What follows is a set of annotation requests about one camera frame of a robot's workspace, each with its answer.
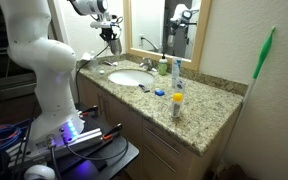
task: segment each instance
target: faucet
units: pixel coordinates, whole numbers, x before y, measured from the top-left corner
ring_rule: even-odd
[[[147,71],[152,70],[153,63],[149,58],[143,58],[142,63],[140,63],[140,67],[144,67]]]

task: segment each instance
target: wall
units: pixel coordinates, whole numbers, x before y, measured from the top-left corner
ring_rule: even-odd
[[[139,35],[151,41],[158,48],[162,45],[165,0],[132,1],[132,47],[143,50],[154,48],[145,40],[140,46]]]
[[[69,1],[57,0],[63,16],[63,24],[65,26],[68,44],[74,49],[77,58],[81,59],[84,52],[90,53],[94,51],[95,54],[102,51],[106,47],[106,43],[99,36],[101,29],[94,29],[90,27],[92,21],[90,16],[78,15]],[[108,11],[118,16],[123,16],[123,0],[108,0]],[[121,34],[121,44],[125,45],[124,31]],[[125,53],[125,46],[123,46],[122,53]],[[112,55],[111,51],[107,49],[100,57]]]
[[[249,83],[275,25],[271,52],[225,154],[259,179],[288,179],[288,1],[212,1],[200,71]]]

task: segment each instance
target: bathroom sink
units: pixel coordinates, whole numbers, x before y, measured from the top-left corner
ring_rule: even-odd
[[[126,69],[113,72],[108,76],[108,79],[113,83],[124,86],[147,85],[154,81],[154,77],[149,73]]]

